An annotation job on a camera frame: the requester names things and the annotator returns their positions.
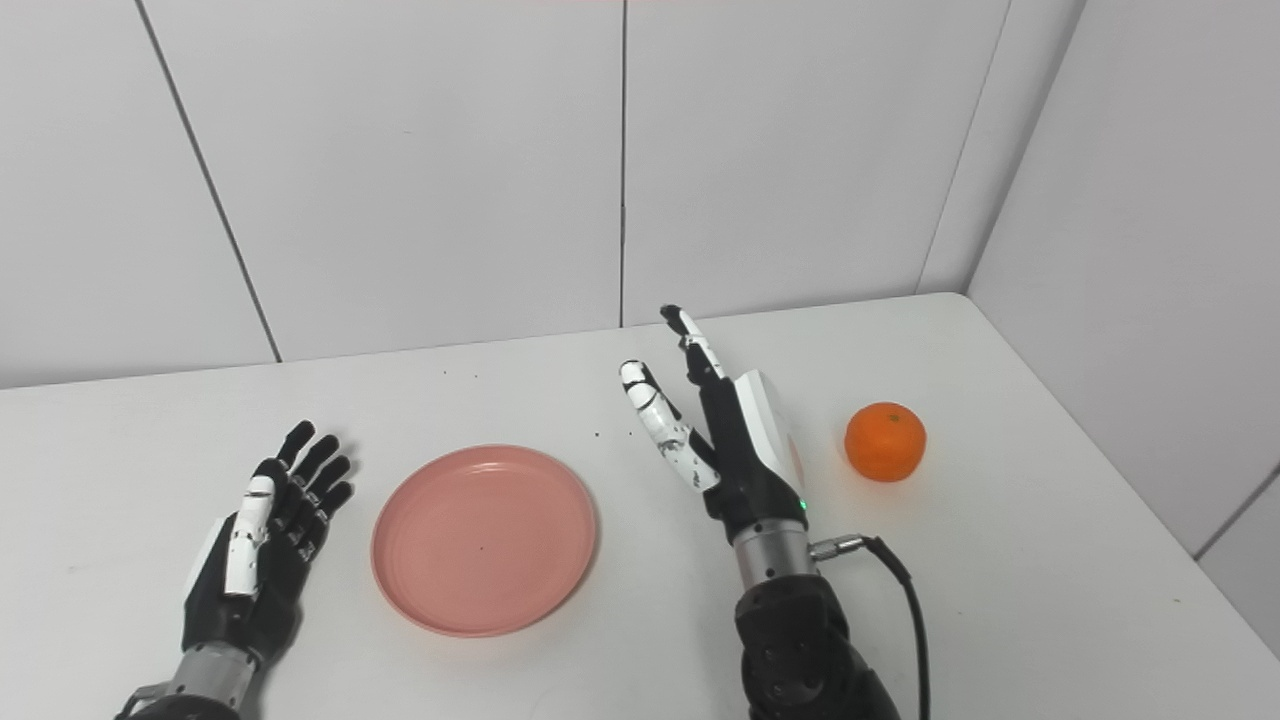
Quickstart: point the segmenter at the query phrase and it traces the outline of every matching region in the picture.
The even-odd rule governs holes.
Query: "prosthetic hand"
[[[298,423],[259,464],[239,511],[215,524],[187,594],[178,670],[138,688],[116,720],[238,720],[253,675],[292,641],[311,561],[352,495],[338,438],[323,437],[293,465],[315,432]]]
[[[809,543],[801,466],[769,380],[751,370],[730,379],[707,338],[680,307],[662,315],[677,334],[698,387],[710,442],[684,421],[639,360],[622,364],[627,397],[676,473],[724,525],[746,592],[735,609],[742,684],[753,720],[899,720],[876,673],[849,642],[849,625],[817,562],[868,547],[908,588],[910,575],[879,538]],[[916,621],[918,651],[923,624]],[[922,717],[928,693],[922,660]]]

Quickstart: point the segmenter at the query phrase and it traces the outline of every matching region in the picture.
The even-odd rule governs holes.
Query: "black forearm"
[[[129,716],[138,720],[239,720],[239,714],[220,702],[197,696],[166,696]]]

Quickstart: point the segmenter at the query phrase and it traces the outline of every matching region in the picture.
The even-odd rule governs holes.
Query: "robotic hand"
[[[620,370],[627,397],[663,457],[724,525],[746,592],[735,609],[742,685],[751,720],[899,720],[876,671],[849,642],[849,624],[817,562],[867,547],[908,592],[920,661],[920,712],[928,717],[927,648],[906,569],[883,541],[863,536],[809,543],[801,468],[769,380],[730,379],[707,338],[680,307],[662,315],[677,334],[699,391],[710,442],[692,429],[639,360]]]
[[[280,452],[259,464],[239,511],[214,525],[184,603],[178,670],[168,683],[138,688],[116,720],[238,720],[253,675],[292,641],[311,561],[353,492],[342,480],[351,461],[333,457],[334,436],[293,465],[315,432],[298,423]]]

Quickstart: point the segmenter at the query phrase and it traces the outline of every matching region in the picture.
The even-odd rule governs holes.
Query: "black finger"
[[[319,515],[307,532],[298,538],[298,555],[307,562],[315,560],[326,539],[329,539],[329,520],[324,515]]]
[[[293,518],[285,520],[284,534],[289,538],[292,544],[298,544],[298,538],[307,532],[311,523],[316,519],[316,497],[311,493],[303,496],[298,511]]]
[[[280,452],[275,456],[284,460],[285,468],[292,466],[293,461],[298,457],[298,452],[315,434],[316,427],[311,424],[311,420],[302,420],[289,430],[289,434],[284,436],[284,445],[280,446]]]
[[[340,480],[348,470],[351,470],[351,460],[346,455],[334,457],[332,462],[320,468],[320,474],[316,475],[314,483],[307,486],[307,492],[324,497],[324,493],[329,492],[329,488],[333,487],[333,483]]]
[[[303,510],[298,512],[298,520],[293,524],[289,530],[289,539],[300,551],[305,550],[307,543],[315,544],[316,533],[328,534],[329,520],[333,519],[333,514],[338,511],[339,507],[351,500],[351,496],[356,493],[356,488],[351,483],[338,483],[320,498],[320,502],[314,506],[303,505]],[[307,500],[314,500],[315,496],[307,493]]]
[[[338,452],[338,438],[333,436],[324,436],[320,442],[311,446],[307,451],[306,457],[298,466],[293,470],[293,475],[298,478],[303,486],[311,482],[311,477],[316,474],[320,465],[329,459],[330,455]]]
[[[680,305],[663,305],[658,313],[662,314],[663,320],[667,320],[667,327],[680,333],[680,338],[684,340],[689,334],[689,328],[685,327],[680,310]]]
[[[705,462],[708,468],[716,470],[717,473],[719,471],[719,460],[716,459],[716,448],[713,448],[712,443],[707,442],[707,438],[704,438],[703,434],[692,427],[689,428],[689,448],[701,457],[703,462]]]
[[[284,530],[293,525],[298,516],[298,511],[306,505],[303,496],[306,491],[298,483],[284,483],[284,496],[279,502],[275,503],[275,524],[276,529]]]
[[[342,482],[329,489],[324,497],[320,498],[320,506],[316,511],[325,518],[333,518],[333,514],[338,511],[339,507],[351,500],[351,496],[356,495],[356,488],[351,483]]]

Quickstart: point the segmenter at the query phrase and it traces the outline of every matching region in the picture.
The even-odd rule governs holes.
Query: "table surface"
[[[1280,662],[982,314],[955,295],[705,320],[732,372],[765,370],[806,465],[814,538],[883,536],[916,578],[938,717],[1274,717]],[[742,720],[730,547],[616,379],[640,357],[700,423],[663,327],[0,392],[0,697],[6,716],[109,717],[178,659],[209,521],[300,418],[339,434],[356,497],[270,674],[268,720]],[[849,415],[913,407],[902,483],[858,478]],[[596,557],[517,633],[417,629],[369,566],[379,510],[479,443],[548,452],[590,489]],[[906,603],[870,556],[823,566],[856,647],[915,714]]]

